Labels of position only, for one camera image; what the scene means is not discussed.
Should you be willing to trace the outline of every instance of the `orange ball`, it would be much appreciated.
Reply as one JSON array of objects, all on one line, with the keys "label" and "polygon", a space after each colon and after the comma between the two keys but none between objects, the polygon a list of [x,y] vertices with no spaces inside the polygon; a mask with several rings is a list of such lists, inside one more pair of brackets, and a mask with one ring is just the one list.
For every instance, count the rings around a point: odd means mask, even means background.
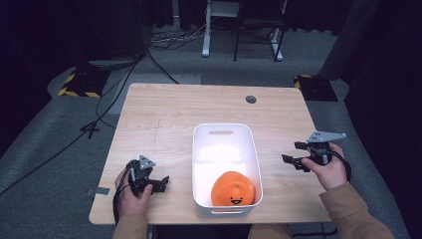
[{"label": "orange ball", "polygon": [[214,206],[242,206],[254,202],[255,188],[252,181],[237,171],[223,173],[211,190]]}]

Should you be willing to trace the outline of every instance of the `white container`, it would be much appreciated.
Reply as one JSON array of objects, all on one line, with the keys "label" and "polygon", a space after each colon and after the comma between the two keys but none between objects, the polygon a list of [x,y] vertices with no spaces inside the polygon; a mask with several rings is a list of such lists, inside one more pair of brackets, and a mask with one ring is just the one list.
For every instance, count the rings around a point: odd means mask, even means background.
[{"label": "white container", "polygon": [[[211,190],[226,171],[238,171],[255,187],[252,205],[213,206]],[[192,186],[197,214],[205,218],[247,216],[263,198],[261,172],[251,130],[241,123],[204,123],[193,133]]]}]

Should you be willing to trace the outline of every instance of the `person's left hand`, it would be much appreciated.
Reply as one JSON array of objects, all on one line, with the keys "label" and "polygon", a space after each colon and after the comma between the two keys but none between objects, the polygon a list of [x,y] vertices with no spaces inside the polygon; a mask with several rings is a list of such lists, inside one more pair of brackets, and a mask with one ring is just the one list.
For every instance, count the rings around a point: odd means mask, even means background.
[{"label": "person's left hand", "polygon": [[[121,178],[123,177],[124,171],[122,171],[117,179],[115,180],[115,187],[117,188],[120,184]],[[118,201],[117,211],[118,217],[124,215],[141,215],[145,216],[146,214],[146,207],[148,205],[149,197],[152,191],[152,185],[148,184],[142,192],[140,198],[137,198],[133,192],[130,190],[129,181],[128,181],[128,173],[123,181],[123,188],[120,199]]]}]

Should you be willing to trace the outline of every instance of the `table top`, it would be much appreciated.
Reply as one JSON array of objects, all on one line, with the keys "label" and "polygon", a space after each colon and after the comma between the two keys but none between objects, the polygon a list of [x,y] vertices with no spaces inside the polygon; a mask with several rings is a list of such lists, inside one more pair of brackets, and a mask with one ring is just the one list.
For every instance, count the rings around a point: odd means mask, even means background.
[{"label": "table top", "polygon": [[[254,104],[247,96],[256,98]],[[243,123],[253,134],[264,196],[242,218],[201,218],[192,194],[193,132],[202,123]],[[295,223],[330,221],[312,172],[295,170],[282,154],[309,156],[295,149],[315,126],[295,88],[132,84],[117,124],[90,214],[95,224],[113,224],[114,181],[126,164],[142,154],[156,163],[150,178],[169,175],[164,193],[148,204],[150,224]]]}]

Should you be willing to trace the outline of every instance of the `beige sleeve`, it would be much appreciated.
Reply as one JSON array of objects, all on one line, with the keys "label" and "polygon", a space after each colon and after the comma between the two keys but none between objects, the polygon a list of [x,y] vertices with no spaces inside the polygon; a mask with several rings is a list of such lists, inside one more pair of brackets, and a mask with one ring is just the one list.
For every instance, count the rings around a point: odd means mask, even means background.
[{"label": "beige sleeve", "polygon": [[362,197],[345,183],[320,195],[341,238],[394,238],[390,230],[372,217]]},{"label": "beige sleeve", "polygon": [[146,218],[139,215],[125,215],[118,218],[112,239],[145,239]]}]

